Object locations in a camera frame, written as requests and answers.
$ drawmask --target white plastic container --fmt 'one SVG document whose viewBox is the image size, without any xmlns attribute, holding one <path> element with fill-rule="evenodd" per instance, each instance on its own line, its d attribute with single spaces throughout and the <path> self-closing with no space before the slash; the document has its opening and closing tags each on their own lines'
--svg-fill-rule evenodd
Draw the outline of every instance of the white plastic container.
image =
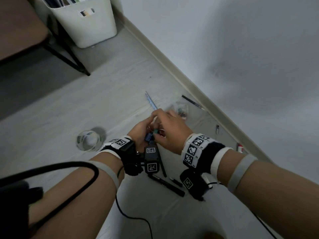
<svg viewBox="0 0 319 239">
<path fill-rule="evenodd" d="M 47 7 L 79 48 L 92 46 L 117 33 L 110 0 L 86 0 L 65 7 Z"/>
</svg>

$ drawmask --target gray floor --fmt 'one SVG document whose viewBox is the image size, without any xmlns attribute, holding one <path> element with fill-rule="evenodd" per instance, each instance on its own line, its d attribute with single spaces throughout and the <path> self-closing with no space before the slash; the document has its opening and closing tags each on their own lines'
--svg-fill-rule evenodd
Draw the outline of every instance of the gray floor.
<svg viewBox="0 0 319 239">
<path fill-rule="evenodd" d="M 107 139 L 127 134 L 153 111 L 148 91 L 159 108 L 167 109 L 188 92 L 117 23 L 118 35 L 87 49 L 75 49 L 92 72 L 75 71 L 45 50 L 37 50 L 0 67 L 0 176 L 63 161 L 88 160 L 75 146 L 83 130 L 102 127 Z M 187 124 L 235 147 L 234 140 L 206 112 L 189 104 Z M 186 169 L 180 158 L 161 149 L 170 177 Z M 29 179 L 45 190 L 70 170 Z M 224 229 L 227 238 L 271 238 L 249 210 L 223 187 L 214 187 L 206 202 L 177 196 L 144 173 L 126 176 L 119 203 L 130 216 L 147 218 L 156 238 L 199 238 L 208 230 Z M 147 224 L 121 216 L 116 206 L 99 238 L 150 238 Z"/>
</svg>

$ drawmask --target baseboard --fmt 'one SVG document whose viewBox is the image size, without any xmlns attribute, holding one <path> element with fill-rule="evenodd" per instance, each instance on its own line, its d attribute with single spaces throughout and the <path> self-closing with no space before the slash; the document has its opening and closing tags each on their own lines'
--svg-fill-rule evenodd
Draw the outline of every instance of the baseboard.
<svg viewBox="0 0 319 239">
<path fill-rule="evenodd" d="M 114 14 L 127 30 L 156 58 L 156 60 L 201 104 L 206 111 L 240 144 L 259 160 L 272 162 L 270 158 L 225 115 L 187 76 L 185 76 L 140 30 L 116 7 Z"/>
</svg>

